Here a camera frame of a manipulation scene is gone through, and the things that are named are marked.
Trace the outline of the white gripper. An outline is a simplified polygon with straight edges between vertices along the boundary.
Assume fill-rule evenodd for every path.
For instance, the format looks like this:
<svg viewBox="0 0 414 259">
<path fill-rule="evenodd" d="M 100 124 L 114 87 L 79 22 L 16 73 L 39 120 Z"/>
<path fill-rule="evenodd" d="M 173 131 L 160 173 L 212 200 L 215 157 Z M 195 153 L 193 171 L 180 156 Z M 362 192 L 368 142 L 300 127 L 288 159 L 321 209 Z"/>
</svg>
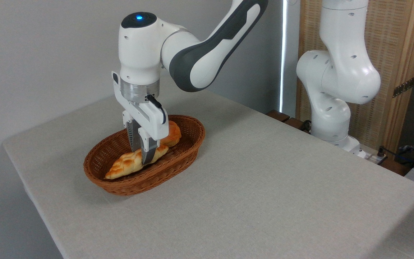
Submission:
<svg viewBox="0 0 414 259">
<path fill-rule="evenodd" d="M 164 108 L 148 100 L 159 96 L 160 81 L 137 85 L 124 81 L 112 72 L 117 101 L 125 109 L 123 124 L 128 133 L 132 152 L 141 149 L 142 164 L 149 164 L 156 154 L 160 139 L 168 136 L 168 115 Z"/>
</svg>

